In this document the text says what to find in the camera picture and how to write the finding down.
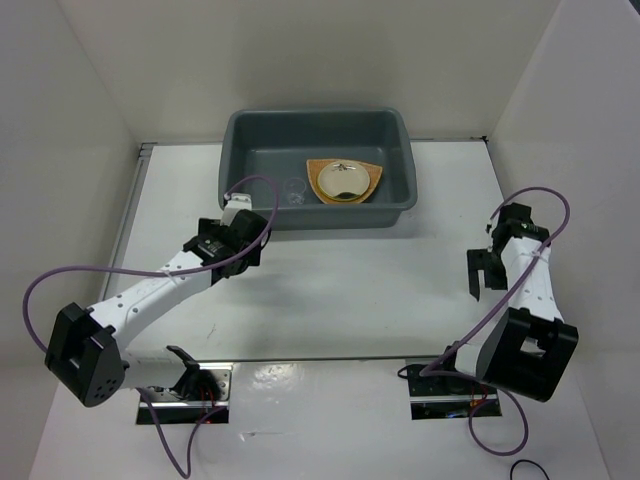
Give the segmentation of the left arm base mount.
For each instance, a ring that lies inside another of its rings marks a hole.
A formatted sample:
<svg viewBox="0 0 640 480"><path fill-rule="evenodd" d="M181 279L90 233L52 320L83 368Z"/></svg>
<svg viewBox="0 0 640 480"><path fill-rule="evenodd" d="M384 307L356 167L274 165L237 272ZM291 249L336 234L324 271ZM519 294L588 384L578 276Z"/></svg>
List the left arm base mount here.
<svg viewBox="0 0 640 480"><path fill-rule="evenodd" d="M160 424L227 424L233 368L228 362L201 362L196 376L176 388L146 388Z"/></svg>

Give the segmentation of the woven bamboo tray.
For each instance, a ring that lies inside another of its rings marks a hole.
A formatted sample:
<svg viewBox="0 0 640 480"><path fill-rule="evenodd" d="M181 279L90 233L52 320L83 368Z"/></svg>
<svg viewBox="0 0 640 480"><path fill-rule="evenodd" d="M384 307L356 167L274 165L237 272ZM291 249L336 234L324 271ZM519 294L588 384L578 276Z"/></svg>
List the woven bamboo tray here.
<svg viewBox="0 0 640 480"><path fill-rule="evenodd" d="M371 184L369 186L369 189L366 191L366 193L359 199L354 200L354 201L347 201L347 202L342 202L342 201L336 201L336 200L331 200L328 197L326 197L322 191L320 190L319 186L318 186L318 174L319 172L325 167L327 166L329 163L331 163L332 161L336 161L336 160L351 160L351 161L356 161L359 162L360 164L362 164L367 172L370 175L371 178ZM375 165L375 164L371 164L371 163L366 163L363 161L359 161L359 160L352 160L352 159L339 159L339 158L325 158L325 159L308 159L306 162L306 169L307 169L307 177L308 177L308 181L310 184L310 187L313 191L313 193L316 195L316 197L324 204L328 204L328 205L338 205L338 204L360 204L365 202L377 189L378 184L383 176L383 172L384 169L382 166L380 165Z"/></svg>

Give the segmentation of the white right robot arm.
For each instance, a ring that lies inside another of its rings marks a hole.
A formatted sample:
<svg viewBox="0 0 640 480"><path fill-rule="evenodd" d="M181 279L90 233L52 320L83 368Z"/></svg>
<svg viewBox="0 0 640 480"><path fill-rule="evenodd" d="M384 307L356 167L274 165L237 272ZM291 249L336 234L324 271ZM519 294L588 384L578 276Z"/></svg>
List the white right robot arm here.
<svg viewBox="0 0 640 480"><path fill-rule="evenodd" d="M577 347L576 327L563 320L549 271L549 231L534 224L531 208L501 207L488 227L491 245L467 252L469 293L482 288L511 291L500 318L479 345L468 343L445 360L438 381L450 393L463 391L473 377L495 388L548 401Z"/></svg>

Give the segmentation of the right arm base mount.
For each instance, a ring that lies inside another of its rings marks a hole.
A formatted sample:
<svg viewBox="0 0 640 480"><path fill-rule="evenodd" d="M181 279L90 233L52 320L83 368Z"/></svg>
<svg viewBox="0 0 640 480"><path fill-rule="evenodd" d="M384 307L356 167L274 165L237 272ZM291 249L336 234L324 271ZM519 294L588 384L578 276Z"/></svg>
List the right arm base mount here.
<svg viewBox="0 0 640 480"><path fill-rule="evenodd" d="M419 372L432 360L434 357L407 359L396 372L406 382L413 421L467 419L477 406L482 408L475 418L502 415L493 387L451 376L421 377Z"/></svg>

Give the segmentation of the clear plastic cup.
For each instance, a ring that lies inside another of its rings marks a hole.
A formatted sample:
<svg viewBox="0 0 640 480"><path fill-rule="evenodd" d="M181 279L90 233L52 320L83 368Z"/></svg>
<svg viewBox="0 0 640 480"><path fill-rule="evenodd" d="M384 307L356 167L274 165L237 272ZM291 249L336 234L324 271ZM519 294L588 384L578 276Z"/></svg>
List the clear plastic cup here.
<svg viewBox="0 0 640 480"><path fill-rule="evenodd" d="M305 203L306 190L307 184L302 178L292 177L283 183L284 198L292 206L301 206Z"/></svg>

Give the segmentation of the cream gold round plate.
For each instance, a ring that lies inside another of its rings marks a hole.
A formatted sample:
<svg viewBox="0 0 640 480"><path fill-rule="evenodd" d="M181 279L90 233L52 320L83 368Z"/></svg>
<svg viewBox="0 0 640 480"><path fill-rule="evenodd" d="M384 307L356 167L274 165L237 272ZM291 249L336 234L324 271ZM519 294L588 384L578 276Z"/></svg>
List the cream gold round plate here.
<svg viewBox="0 0 640 480"><path fill-rule="evenodd" d="M347 202L361 198L369 189L371 178L359 162L336 160L319 172L317 182L326 197Z"/></svg>

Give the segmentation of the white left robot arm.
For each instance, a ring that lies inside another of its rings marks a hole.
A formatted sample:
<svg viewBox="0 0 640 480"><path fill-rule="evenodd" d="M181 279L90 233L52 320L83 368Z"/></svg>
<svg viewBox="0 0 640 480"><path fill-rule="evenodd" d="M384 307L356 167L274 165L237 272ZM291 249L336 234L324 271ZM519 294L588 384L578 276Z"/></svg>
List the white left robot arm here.
<svg viewBox="0 0 640 480"><path fill-rule="evenodd" d="M213 376L176 345L147 358L127 348L189 297L259 265L270 231L265 218L247 209L228 221L200 219L197 235L152 277L90 307L63 307L45 354L46 367L86 407L125 388L165 388L180 400L198 390L214 390Z"/></svg>

